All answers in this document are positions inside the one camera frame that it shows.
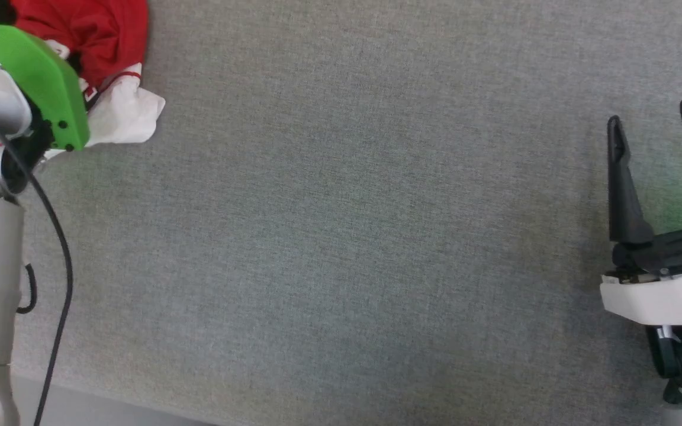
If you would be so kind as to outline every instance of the white cloth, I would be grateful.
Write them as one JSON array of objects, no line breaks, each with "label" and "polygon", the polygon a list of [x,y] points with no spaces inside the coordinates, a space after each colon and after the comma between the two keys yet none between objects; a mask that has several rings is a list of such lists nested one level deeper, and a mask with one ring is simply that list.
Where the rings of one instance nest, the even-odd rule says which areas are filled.
[{"label": "white cloth", "polygon": [[[107,79],[108,86],[100,90],[88,113],[91,135],[86,147],[97,143],[142,143],[152,137],[165,99],[141,88],[140,75],[138,63]],[[51,159],[60,153],[64,150],[50,149],[44,157]]]}]

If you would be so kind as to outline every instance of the black cable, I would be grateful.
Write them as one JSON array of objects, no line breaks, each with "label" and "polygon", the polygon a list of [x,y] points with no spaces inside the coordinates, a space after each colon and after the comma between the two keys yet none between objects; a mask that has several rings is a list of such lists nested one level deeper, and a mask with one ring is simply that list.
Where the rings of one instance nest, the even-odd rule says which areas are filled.
[{"label": "black cable", "polygon": [[36,273],[33,272],[33,267],[30,264],[25,265],[25,270],[28,273],[28,286],[30,287],[30,302],[28,302],[27,307],[17,308],[17,313],[27,314],[31,312],[33,308],[36,307]]},{"label": "black cable", "polygon": [[49,366],[46,369],[46,378],[44,379],[44,388],[41,390],[41,399],[38,400],[38,410],[36,410],[36,418],[33,420],[34,426],[39,426],[41,424],[41,416],[44,414],[44,406],[46,405],[46,396],[49,394],[49,385],[52,383],[52,375],[54,374],[54,365],[57,363],[57,352],[59,351],[59,343],[62,340],[62,331],[65,329],[65,321],[67,321],[67,313],[70,311],[70,303],[73,300],[73,260],[70,258],[70,249],[67,247],[67,239],[65,238],[65,232],[62,230],[62,226],[59,224],[59,219],[57,219],[57,214],[54,213],[54,208],[52,208],[52,203],[49,202],[49,197],[46,196],[44,189],[41,188],[41,184],[33,176],[30,168],[22,160],[22,157],[17,153],[17,149],[12,146],[12,143],[7,139],[5,133],[0,129],[0,142],[5,146],[7,152],[10,154],[14,162],[16,162],[17,167],[19,167],[25,176],[28,178],[28,182],[33,186],[38,197],[44,205],[46,213],[54,225],[54,231],[57,232],[57,238],[59,238],[60,246],[62,246],[62,254],[65,256],[65,270],[67,272],[67,289],[65,291],[65,304],[62,306],[62,313],[59,317],[59,323],[57,323],[57,334],[54,337],[54,346],[52,346],[52,355],[49,357]]}]

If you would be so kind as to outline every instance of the red cloth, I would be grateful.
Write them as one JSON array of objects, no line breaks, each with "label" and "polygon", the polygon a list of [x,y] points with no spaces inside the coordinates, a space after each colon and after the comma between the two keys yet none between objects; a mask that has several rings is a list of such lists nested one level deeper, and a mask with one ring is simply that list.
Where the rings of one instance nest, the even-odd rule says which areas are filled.
[{"label": "red cloth", "polygon": [[81,54],[81,77],[94,87],[143,62],[146,0],[13,0],[15,26]]}]

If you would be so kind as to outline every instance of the green 3d-printed part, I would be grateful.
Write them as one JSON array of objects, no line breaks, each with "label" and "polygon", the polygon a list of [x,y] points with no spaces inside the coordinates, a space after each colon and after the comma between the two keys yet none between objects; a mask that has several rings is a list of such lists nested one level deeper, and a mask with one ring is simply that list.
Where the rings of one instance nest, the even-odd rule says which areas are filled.
[{"label": "green 3d-printed part", "polygon": [[44,41],[8,25],[0,25],[0,64],[52,122],[52,148],[83,149],[89,124],[73,68]]}]

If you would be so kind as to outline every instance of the gray floor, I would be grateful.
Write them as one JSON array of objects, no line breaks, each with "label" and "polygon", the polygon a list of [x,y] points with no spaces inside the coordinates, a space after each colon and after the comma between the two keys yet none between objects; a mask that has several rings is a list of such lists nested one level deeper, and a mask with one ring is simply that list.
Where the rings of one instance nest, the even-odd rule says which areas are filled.
[{"label": "gray floor", "polygon": [[[21,424],[33,424],[42,386],[43,381],[12,377]],[[62,386],[52,386],[48,402],[41,426],[213,426]]]},{"label": "gray floor", "polygon": [[[606,121],[682,226],[682,0],[151,0],[141,146],[41,173],[55,380],[222,426],[656,424],[608,315]],[[43,377],[64,294],[27,197]]]}]

